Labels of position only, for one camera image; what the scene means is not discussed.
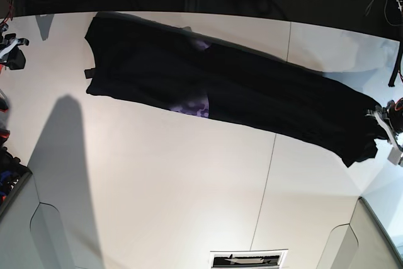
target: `black dress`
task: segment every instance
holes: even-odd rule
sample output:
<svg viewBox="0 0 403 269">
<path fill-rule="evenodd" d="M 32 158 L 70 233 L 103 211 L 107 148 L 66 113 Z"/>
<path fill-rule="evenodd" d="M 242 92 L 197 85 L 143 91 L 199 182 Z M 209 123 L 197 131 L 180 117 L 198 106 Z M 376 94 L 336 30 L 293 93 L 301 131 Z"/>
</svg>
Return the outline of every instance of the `black dress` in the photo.
<svg viewBox="0 0 403 269">
<path fill-rule="evenodd" d="M 375 157 L 374 139 L 386 138 L 366 115 L 374 99 L 265 53 L 115 13 L 99 13 L 86 40 L 92 95 L 287 135 L 347 166 Z"/>
</svg>

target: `purple patterned fabric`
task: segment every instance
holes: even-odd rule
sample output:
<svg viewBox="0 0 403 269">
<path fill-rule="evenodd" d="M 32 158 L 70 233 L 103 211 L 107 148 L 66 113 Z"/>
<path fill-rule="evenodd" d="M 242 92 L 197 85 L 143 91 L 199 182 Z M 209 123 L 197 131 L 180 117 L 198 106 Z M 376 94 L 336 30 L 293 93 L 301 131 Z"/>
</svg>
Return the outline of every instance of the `purple patterned fabric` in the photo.
<svg viewBox="0 0 403 269">
<path fill-rule="evenodd" d="M 177 113 L 208 118 L 208 97 L 206 94 L 199 97 L 192 97 L 182 101 L 180 104 L 172 106 L 169 110 Z"/>
</svg>

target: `black garment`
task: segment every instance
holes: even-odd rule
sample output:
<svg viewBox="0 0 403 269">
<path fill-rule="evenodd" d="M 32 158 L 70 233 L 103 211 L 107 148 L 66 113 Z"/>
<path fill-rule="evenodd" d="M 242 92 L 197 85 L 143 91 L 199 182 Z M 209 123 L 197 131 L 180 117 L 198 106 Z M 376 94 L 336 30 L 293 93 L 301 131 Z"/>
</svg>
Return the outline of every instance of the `black garment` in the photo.
<svg viewBox="0 0 403 269">
<path fill-rule="evenodd" d="M 211 46 L 196 49 L 195 38 Z M 96 65 L 89 94 L 168 110 L 203 92 L 209 118 L 322 146 L 347 166 L 375 157 L 373 140 L 386 137 L 366 117 L 378 105 L 371 97 L 264 53 L 110 13 L 93 19 L 86 40 Z"/>
</svg>

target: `white surface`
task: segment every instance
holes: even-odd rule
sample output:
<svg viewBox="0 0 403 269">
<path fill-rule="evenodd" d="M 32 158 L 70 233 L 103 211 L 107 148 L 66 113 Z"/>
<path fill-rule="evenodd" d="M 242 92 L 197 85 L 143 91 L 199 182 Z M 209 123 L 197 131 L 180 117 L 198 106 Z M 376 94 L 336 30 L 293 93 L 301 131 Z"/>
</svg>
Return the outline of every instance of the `white surface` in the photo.
<svg viewBox="0 0 403 269">
<path fill-rule="evenodd" d="M 30 232 L 30 221 L 38 205 L 31 177 L 0 220 L 0 268 L 44 269 Z"/>
<path fill-rule="evenodd" d="M 359 249 L 349 269 L 398 269 L 397 262 L 366 208 L 359 202 L 351 220 Z"/>
<path fill-rule="evenodd" d="M 287 57 L 290 24 L 282 21 L 136 15 Z M 376 179 L 387 144 L 376 159 L 346 169 L 325 149 L 277 135 L 252 244 L 274 134 L 87 95 L 83 70 L 94 60 L 84 35 L 93 16 L 55 15 L 44 42 L 34 16 L 16 18 L 10 31 L 31 42 L 23 48 L 27 65 L 0 77 L 12 106 L 7 145 L 24 163 L 31 159 L 40 200 L 60 211 L 75 265 L 154 268 L 147 262 L 152 258 L 166 268 L 198 269 L 208 266 L 210 251 L 252 245 L 290 249 L 285 267 L 316 268 L 331 231 L 350 221 L 357 197 Z M 293 24 L 292 37 L 296 29 Z M 326 43 L 309 37 L 301 38 L 306 49 L 321 54 Z M 347 60 L 354 55 L 335 63 L 344 49 L 331 49 L 322 70 L 346 64 L 343 70 L 355 70 Z M 302 64 L 294 50 L 290 43 L 288 59 Z M 372 62 L 380 60 L 369 54 Z M 382 91 L 379 81 L 387 74 L 381 71 L 363 87 Z"/>
<path fill-rule="evenodd" d="M 344 169 L 330 151 L 277 135 L 252 250 L 287 248 L 286 268 L 316 268 L 360 194 Z"/>
</svg>

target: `white floor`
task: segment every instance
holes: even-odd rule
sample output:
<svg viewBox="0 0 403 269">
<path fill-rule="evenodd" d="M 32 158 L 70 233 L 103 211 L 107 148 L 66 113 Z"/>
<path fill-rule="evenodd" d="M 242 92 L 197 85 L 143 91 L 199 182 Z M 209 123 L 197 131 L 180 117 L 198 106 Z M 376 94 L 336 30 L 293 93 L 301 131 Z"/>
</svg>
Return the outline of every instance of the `white floor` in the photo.
<svg viewBox="0 0 403 269">
<path fill-rule="evenodd" d="M 397 51 L 390 40 L 237 16 L 136 15 L 324 71 L 382 104 L 403 96 L 399 80 L 387 87 Z M 154 268 L 146 261 L 156 258 L 169 260 L 166 268 L 206 268 L 213 250 L 288 248 L 285 266 L 316 268 L 362 194 L 388 211 L 393 236 L 403 235 L 403 169 L 387 162 L 386 143 L 376 159 L 347 169 L 333 153 L 282 135 L 87 95 L 93 16 L 55 15 L 46 41 L 34 16 L 14 19 L 10 32 L 31 42 L 27 65 L 0 76 L 12 106 L 7 146 L 29 163 L 39 200 L 60 211 L 76 266 Z"/>
</svg>

